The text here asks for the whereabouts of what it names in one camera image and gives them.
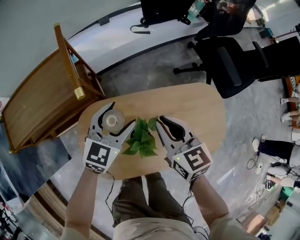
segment person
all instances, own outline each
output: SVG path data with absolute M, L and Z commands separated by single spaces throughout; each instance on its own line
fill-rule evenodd
M 160 173 L 145 176 L 149 204 L 142 178 L 124 180 L 112 204 L 114 240 L 198 240 L 182 207 L 167 190 Z M 90 236 L 98 174 L 85 168 L 66 210 L 61 240 L 86 240 Z M 229 210 L 204 175 L 193 183 L 199 210 L 210 228 L 210 240 L 254 240 L 229 215 Z
M 300 146 L 292 142 L 265 140 L 263 135 L 262 141 L 254 138 L 252 147 L 255 152 L 261 152 L 273 157 L 279 157 L 285 161 L 276 162 L 268 169 L 268 173 L 273 175 L 285 176 L 292 168 L 299 169 L 300 165 Z
M 280 184 L 283 187 L 300 188 L 300 181 L 295 181 L 294 179 L 291 179 L 289 177 L 280 179 L 277 177 L 272 177 L 272 176 L 267 175 L 267 180 L 271 180 L 277 184 Z
M 280 99 L 281 104 L 285 103 L 300 103 L 299 94 L 296 92 L 292 92 L 292 96 L 289 98 L 282 97 Z M 285 122 L 288 120 L 299 121 L 300 120 L 300 108 L 297 107 L 297 110 L 290 111 L 281 115 L 281 122 Z

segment green leaf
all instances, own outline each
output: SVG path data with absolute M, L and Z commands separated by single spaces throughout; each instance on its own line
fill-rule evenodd
M 136 139 L 135 138 L 130 138 L 129 140 L 125 141 L 129 146 L 132 146 L 135 142 Z
M 149 146 L 153 149 L 157 149 L 156 145 L 155 145 L 155 137 L 152 135 L 151 135 L 151 140 L 150 140 Z
M 151 140 L 151 136 L 146 132 L 145 130 L 142 131 L 142 138 L 141 142 L 149 141 Z
M 145 120 L 140 119 L 140 122 L 141 122 L 140 124 L 141 124 L 142 130 L 145 130 L 146 132 L 148 132 L 148 124 L 147 124 L 146 119 Z
M 151 118 L 148 122 L 148 128 L 152 131 L 156 131 L 156 120 L 158 119 L 158 116 Z
M 157 149 L 156 146 L 155 146 L 155 138 L 154 136 L 150 135 L 151 139 L 148 140 L 148 141 L 145 141 L 142 143 L 143 146 L 148 146 L 152 149 Z
M 142 128 L 140 124 L 136 124 L 135 126 L 135 138 L 141 140 L 142 138 Z
M 148 148 L 145 152 L 145 157 L 152 157 L 152 156 L 157 156 L 157 154 L 153 149 Z
M 130 151 L 139 150 L 141 148 L 141 144 L 138 141 L 135 141 L 135 143 L 132 145 Z
M 143 158 L 143 157 L 145 156 L 145 153 L 146 153 L 146 149 L 143 148 L 143 147 L 141 147 L 141 148 L 139 149 L 139 154 L 140 154 L 141 158 Z
M 131 147 L 127 148 L 124 152 L 122 152 L 122 154 L 124 154 L 124 155 L 135 155 L 138 151 L 138 150 L 131 151 L 130 149 L 131 149 Z

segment white desk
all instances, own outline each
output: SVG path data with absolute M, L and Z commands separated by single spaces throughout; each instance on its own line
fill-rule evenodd
M 207 26 L 202 18 L 190 25 L 172 20 L 150 26 L 149 35 L 132 33 L 130 27 L 138 25 L 142 17 L 141 8 L 131 10 L 110 18 L 105 25 L 93 25 L 68 41 L 97 73 L 143 50 L 196 34 Z

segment white sneaker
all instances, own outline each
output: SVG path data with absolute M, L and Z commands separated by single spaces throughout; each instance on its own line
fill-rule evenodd
M 265 134 L 263 134 L 262 136 L 261 136 L 261 140 L 266 140 L 267 139 L 267 136 L 265 135 Z
M 285 103 L 287 103 L 287 99 L 284 98 L 284 97 L 282 97 L 282 98 L 280 99 L 280 104 L 282 105 L 282 104 L 285 104 Z
M 290 120 L 290 116 L 287 115 L 287 113 L 282 114 L 281 116 L 281 122 L 285 122 Z
M 255 137 L 252 141 L 252 147 L 255 152 L 258 152 L 258 146 L 259 146 L 259 140 L 257 137 Z
M 299 95 L 298 95 L 298 93 L 296 93 L 296 92 L 292 91 L 292 97 L 296 97 L 296 98 L 298 98 L 298 97 L 299 97 Z

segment white cable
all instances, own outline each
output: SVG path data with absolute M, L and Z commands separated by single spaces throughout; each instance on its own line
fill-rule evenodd
M 254 188 L 252 194 L 247 198 L 247 200 L 245 202 L 246 205 L 248 205 L 249 203 L 251 203 L 253 201 L 254 195 L 255 195 L 255 200 L 254 200 L 253 203 L 251 203 L 250 206 L 252 206 L 254 203 L 256 203 L 258 201 L 259 197 L 260 197 L 260 195 L 258 195 L 258 192 L 260 190 L 257 190 L 257 187 L 258 187 L 259 182 L 263 179 L 264 174 L 265 174 L 266 169 L 267 169 L 267 166 L 268 166 L 267 163 L 262 161 L 262 167 L 263 167 L 263 164 L 264 164 L 264 169 L 263 169 L 262 173 L 257 177 L 256 182 L 255 182 L 255 188 Z

